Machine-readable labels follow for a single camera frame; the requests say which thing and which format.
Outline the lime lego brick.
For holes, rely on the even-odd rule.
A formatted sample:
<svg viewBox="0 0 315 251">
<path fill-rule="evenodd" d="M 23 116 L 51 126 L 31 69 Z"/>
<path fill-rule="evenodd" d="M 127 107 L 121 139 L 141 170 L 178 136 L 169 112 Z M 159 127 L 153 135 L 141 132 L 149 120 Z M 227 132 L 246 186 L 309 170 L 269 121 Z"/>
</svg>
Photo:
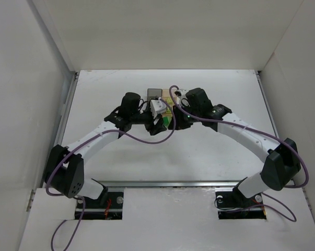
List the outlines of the lime lego brick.
<svg viewBox="0 0 315 251">
<path fill-rule="evenodd" d="M 170 106 L 173 106 L 173 101 L 170 97 L 166 97 L 165 98 L 165 101 L 170 105 Z"/>
</svg>

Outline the dark green lego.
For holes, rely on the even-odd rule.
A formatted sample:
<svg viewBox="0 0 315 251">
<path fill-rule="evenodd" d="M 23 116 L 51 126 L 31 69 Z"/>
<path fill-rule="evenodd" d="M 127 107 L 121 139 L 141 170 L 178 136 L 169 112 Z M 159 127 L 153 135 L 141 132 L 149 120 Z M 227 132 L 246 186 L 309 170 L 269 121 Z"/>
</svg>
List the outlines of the dark green lego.
<svg viewBox="0 0 315 251">
<path fill-rule="evenodd" d="M 171 123 L 172 118 L 171 117 L 163 117 L 163 125 L 168 128 L 169 124 Z"/>
</svg>

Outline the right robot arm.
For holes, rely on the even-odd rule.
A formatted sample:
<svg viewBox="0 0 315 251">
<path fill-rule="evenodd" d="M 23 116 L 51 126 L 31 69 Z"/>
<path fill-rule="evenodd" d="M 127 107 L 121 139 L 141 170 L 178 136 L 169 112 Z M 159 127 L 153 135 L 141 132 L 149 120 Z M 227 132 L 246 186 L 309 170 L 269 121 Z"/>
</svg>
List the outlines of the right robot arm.
<svg viewBox="0 0 315 251">
<path fill-rule="evenodd" d="M 203 126 L 235 140 L 263 163 L 261 171 L 244 178 L 233 188 L 235 200 L 250 199 L 269 189 L 280 191 L 291 187 L 289 182 L 302 166 L 293 140 L 281 140 L 253 128 L 230 108 L 222 104 L 213 105 L 202 88 L 184 90 L 171 86 L 169 94 L 174 103 L 174 114 L 178 116 L 178 125 L 189 127 L 201 122 Z"/>
</svg>

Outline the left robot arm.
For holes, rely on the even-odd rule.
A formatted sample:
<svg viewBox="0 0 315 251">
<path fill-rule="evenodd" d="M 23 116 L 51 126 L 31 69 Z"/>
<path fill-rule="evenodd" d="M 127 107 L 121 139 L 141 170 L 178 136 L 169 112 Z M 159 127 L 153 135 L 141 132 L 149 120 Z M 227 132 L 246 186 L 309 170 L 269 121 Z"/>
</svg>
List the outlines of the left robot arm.
<svg viewBox="0 0 315 251">
<path fill-rule="evenodd" d="M 166 130 L 163 113 L 170 107 L 162 98 L 144 102 L 141 110 L 140 95 L 128 92 L 104 120 L 83 138 L 67 146 L 56 145 L 51 149 L 43 173 L 46 193 L 103 203 L 108 189 L 102 183 L 85 177 L 85 164 L 108 144 L 126 135 L 133 125 L 142 124 L 150 135 Z"/>
</svg>

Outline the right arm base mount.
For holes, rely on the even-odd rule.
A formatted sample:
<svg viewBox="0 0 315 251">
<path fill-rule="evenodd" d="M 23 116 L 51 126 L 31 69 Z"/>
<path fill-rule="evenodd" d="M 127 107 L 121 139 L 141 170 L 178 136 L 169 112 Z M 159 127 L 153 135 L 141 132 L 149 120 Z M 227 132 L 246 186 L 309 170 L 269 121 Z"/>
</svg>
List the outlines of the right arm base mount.
<svg viewBox="0 0 315 251">
<path fill-rule="evenodd" d="M 214 205 L 218 210 L 220 220 L 266 220 L 263 202 L 260 193 L 251 198 L 245 198 L 233 191 L 215 191 Z"/>
</svg>

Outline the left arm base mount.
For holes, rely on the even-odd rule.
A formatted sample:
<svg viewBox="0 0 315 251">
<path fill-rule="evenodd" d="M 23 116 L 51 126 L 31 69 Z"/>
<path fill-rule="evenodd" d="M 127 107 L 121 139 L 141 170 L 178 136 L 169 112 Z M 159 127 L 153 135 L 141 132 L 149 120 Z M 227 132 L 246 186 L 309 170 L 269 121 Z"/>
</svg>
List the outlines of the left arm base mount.
<svg viewBox="0 0 315 251">
<path fill-rule="evenodd" d="M 90 198 L 85 198 L 85 202 L 83 220 L 121 220 L 124 189 L 110 188 L 103 204 Z"/>
</svg>

